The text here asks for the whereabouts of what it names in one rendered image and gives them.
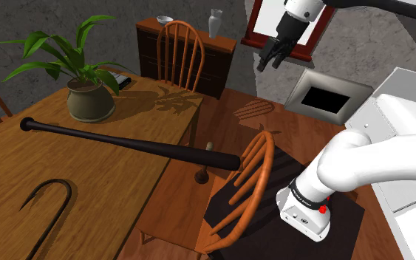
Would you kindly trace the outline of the dark flat book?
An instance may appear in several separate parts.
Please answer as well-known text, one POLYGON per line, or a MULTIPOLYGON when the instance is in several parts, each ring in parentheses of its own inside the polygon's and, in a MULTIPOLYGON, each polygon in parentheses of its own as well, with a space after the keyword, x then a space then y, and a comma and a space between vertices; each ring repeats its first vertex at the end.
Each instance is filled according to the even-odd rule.
POLYGON ((111 75, 114 76, 115 80, 118 83, 119 86, 119 90, 122 90, 123 88, 125 88, 129 83, 132 82, 132 79, 130 77, 124 76, 124 75, 120 75, 117 74, 116 72, 111 72, 111 75))

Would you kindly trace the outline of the silver framed black opening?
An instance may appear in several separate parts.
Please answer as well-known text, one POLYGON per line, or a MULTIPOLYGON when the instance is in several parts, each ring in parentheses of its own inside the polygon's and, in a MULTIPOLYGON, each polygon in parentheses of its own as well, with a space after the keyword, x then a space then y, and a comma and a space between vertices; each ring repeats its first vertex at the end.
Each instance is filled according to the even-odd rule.
POLYGON ((342 126, 373 92, 369 85, 305 69, 284 108, 342 126))

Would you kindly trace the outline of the white cabinet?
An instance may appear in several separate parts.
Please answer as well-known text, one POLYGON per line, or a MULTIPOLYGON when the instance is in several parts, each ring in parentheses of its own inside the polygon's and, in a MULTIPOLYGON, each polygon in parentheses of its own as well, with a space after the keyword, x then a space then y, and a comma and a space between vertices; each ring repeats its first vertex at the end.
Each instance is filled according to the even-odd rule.
MULTIPOLYGON (((345 123, 373 143, 416 134, 416 72, 397 67, 345 123)), ((416 260, 416 181, 372 184, 404 260, 416 260)))

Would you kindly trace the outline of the green potted plant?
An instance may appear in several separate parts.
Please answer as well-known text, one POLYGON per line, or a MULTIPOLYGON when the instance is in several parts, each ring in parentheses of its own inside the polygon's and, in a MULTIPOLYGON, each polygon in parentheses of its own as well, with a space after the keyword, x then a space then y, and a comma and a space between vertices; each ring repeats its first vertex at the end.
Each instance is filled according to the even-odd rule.
POLYGON ((42 49, 56 60, 22 64, 5 79, 9 80, 31 69, 45 69, 54 80, 63 73, 71 77, 67 82, 67 107, 71 117, 84 123, 107 119, 116 109, 112 94, 119 94, 120 85, 111 72, 101 68, 107 62, 85 62, 84 45, 89 31, 95 25, 112 18, 108 15, 96 15, 82 22, 77 28, 75 46, 60 35, 48 35, 42 31, 32 32, 23 40, 11 40, 11 44, 24 45, 23 59, 42 49))

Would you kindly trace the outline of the small brown plunger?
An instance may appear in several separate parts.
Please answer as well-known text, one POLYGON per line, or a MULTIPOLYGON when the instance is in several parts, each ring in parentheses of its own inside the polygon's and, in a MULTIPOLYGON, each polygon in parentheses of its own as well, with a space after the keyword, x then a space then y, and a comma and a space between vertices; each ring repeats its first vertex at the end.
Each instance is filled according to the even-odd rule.
MULTIPOLYGON (((213 147, 214 147, 214 144, 212 142, 208 142, 205 149, 207 151, 211 151, 213 149, 213 147)), ((198 170, 197 173, 195 173, 194 179, 197 183, 205 184, 207 181, 209 181, 209 175, 208 175, 208 172, 207 172, 207 167, 208 166, 203 165, 201 167, 201 169, 198 170)))

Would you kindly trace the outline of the wooden dining table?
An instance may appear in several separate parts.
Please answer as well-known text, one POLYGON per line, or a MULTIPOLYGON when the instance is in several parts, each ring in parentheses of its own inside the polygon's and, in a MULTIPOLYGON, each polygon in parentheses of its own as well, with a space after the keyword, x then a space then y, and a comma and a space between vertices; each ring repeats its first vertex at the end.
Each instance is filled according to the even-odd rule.
POLYGON ((52 183, 21 210, 32 190, 65 179, 72 197, 33 260, 113 260, 168 159, 45 131, 22 131, 25 117, 81 131, 177 144, 200 110, 202 95, 147 78, 115 97, 102 123, 82 123, 60 89, 0 123, 0 260, 25 260, 63 204, 66 188, 52 183))

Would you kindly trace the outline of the red framed window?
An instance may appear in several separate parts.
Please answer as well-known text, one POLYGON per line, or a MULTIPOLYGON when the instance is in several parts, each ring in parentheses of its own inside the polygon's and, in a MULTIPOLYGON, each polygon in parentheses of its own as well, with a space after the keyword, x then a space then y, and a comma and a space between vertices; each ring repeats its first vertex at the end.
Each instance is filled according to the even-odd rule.
MULTIPOLYGON (((247 30, 241 43, 262 49, 269 37, 276 37, 276 27, 285 13, 284 2, 285 0, 255 0, 247 30)), ((310 22, 302 37, 300 37, 290 54, 291 58, 306 62, 312 60, 313 50, 334 12, 335 8, 328 6, 324 6, 320 10, 315 21, 310 22)))

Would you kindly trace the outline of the dark wooden sideboard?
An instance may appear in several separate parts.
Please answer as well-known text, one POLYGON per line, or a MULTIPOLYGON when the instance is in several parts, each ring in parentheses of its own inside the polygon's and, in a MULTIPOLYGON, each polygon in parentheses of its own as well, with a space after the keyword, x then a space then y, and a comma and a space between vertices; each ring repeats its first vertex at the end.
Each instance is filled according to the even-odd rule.
MULTIPOLYGON (((156 18, 147 18, 136 23, 140 72, 145 78, 157 80, 157 37, 162 28, 156 18)), ((195 92, 219 99, 228 79, 236 41, 223 36, 210 38, 207 32, 196 31, 204 43, 205 63, 195 92)), ((199 62, 200 51, 197 50, 189 90, 193 86, 199 62)))

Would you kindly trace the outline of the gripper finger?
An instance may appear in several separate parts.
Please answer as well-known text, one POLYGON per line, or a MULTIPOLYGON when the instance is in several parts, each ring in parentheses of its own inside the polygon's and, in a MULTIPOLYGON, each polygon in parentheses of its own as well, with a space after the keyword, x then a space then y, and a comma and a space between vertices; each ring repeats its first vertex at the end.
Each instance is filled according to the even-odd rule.
POLYGON ((293 51, 293 44, 277 44, 273 49, 273 57, 275 58, 272 67, 278 69, 281 62, 293 51))
POLYGON ((268 62, 273 57, 276 42, 276 38, 269 37, 265 45, 263 46, 261 52, 259 53, 260 60, 256 68, 259 72, 262 72, 265 69, 268 62))

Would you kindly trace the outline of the black curved hook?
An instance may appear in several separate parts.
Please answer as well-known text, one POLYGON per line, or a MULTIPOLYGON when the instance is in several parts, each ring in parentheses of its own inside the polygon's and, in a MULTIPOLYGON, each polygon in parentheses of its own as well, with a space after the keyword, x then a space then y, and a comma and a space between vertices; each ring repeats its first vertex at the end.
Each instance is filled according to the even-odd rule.
POLYGON ((58 209, 58 211, 56 212, 56 214, 54 215, 54 217, 52 218, 51 222, 48 224, 48 226, 46 227, 46 229, 44 230, 44 232, 41 234, 41 236, 39 237, 38 241, 35 243, 35 245, 33 246, 33 248, 30 251, 30 253, 27 255, 27 257, 26 257, 25 260, 33 260, 33 257, 37 253, 39 247, 43 244, 44 240, 46 239, 46 237, 48 236, 48 234, 50 233, 50 231, 54 227, 55 223, 58 221, 58 219, 61 216, 61 214, 64 212, 65 208, 69 204, 69 201, 70 201, 70 199, 72 197, 72 187, 71 187, 71 185, 65 179, 49 179, 49 180, 46 180, 46 181, 42 182, 41 184, 37 185, 32 190, 32 192, 30 193, 30 195, 24 200, 23 204, 20 207, 20 210, 31 199, 33 199, 35 197, 35 195, 39 192, 39 190, 41 188, 43 188, 44 186, 46 186, 48 184, 52 184, 52 183, 60 183, 60 184, 62 184, 66 188, 66 190, 67 190, 67 195, 65 197, 65 200, 64 200, 63 204, 58 209))

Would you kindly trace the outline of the black baseball bat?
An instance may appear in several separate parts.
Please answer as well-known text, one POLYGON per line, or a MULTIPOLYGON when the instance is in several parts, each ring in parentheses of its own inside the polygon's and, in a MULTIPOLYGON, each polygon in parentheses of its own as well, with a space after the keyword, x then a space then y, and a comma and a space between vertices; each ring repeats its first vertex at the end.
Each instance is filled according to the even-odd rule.
POLYGON ((206 165, 209 167, 236 171, 240 167, 240 158, 233 154, 226 154, 216 151, 208 151, 198 148, 156 143, 145 140, 135 140, 123 137, 113 137, 104 134, 96 134, 87 131, 64 128, 60 126, 51 126, 45 123, 39 123, 31 117, 25 117, 20 122, 20 128, 23 131, 40 130, 56 134, 79 137, 88 140, 95 140, 102 143, 110 143, 116 146, 131 148, 150 154, 155 154, 170 159, 181 160, 188 163, 206 165))

